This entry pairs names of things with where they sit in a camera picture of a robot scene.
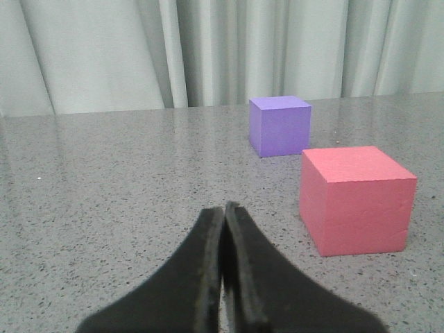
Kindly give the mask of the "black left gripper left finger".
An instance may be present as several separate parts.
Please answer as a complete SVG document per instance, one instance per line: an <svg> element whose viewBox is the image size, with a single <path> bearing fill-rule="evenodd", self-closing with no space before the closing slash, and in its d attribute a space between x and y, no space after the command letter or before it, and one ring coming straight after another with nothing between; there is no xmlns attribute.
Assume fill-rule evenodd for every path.
<svg viewBox="0 0 444 333"><path fill-rule="evenodd" d="M78 332L218 332L223 228L222 208L201 210L155 274L86 318Z"/></svg>

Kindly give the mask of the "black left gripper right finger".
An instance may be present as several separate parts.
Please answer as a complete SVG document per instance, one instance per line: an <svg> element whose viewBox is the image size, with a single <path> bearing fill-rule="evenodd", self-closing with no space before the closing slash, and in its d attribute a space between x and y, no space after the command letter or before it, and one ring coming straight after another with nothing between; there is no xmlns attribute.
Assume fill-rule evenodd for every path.
<svg viewBox="0 0 444 333"><path fill-rule="evenodd" d="M225 207L223 240L231 332L383 332L376 316L298 270L237 203Z"/></svg>

